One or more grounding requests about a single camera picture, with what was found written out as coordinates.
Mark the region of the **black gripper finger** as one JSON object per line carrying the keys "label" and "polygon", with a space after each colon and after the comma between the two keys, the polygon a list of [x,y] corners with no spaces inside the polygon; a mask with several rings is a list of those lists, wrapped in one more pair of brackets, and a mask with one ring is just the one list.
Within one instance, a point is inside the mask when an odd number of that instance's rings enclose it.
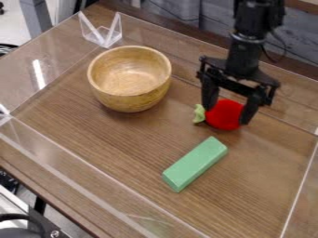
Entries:
{"label": "black gripper finger", "polygon": [[202,79],[202,103],[203,108],[208,111],[218,100],[219,87],[216,86],[214,80],[208,77]]}
{"label": "black gripper finger", "polygon": [[260,92],[254,92],[248,96],[246,104],[242,108],[239,116],[239,123],[242,125],[247,125],[250,123],[258,112],[258,108],[263,105],[263,103],[264,103],[264,95]]}

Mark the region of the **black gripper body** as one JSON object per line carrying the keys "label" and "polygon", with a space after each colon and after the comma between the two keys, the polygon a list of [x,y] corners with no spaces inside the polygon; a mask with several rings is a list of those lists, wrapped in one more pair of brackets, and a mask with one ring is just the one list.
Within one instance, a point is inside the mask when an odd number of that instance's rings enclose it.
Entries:
{"label": "black gripper body", "polygon": [[204,77],[214,80],[219,89],[226,90],[248,98],[254,92],[260,92],[264,95],[264,105],[271,105],[274,94],[281,87],[281,83],[268,74],[259,69],[246,73],[242,69],[230,69],[226,66],[224,59],[216,59],[207,56],[199,58],[200,67],[196,72],[196,77],[202,82]]}

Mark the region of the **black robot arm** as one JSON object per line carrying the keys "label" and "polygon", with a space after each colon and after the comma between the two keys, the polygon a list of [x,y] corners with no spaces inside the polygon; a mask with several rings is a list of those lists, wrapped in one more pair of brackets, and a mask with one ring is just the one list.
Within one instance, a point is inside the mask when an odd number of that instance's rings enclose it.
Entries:
{"label": "black robot arm", "polygon": [[248,125],[258,109],[270,105],[281,83],[259,68],[268,55],[266,36],[283,24],[285,0],[235,0],[234,31],[226,59],[200,57],[196,77],[202,83],[202,102],[195,106],[194,122],[220,130]]}

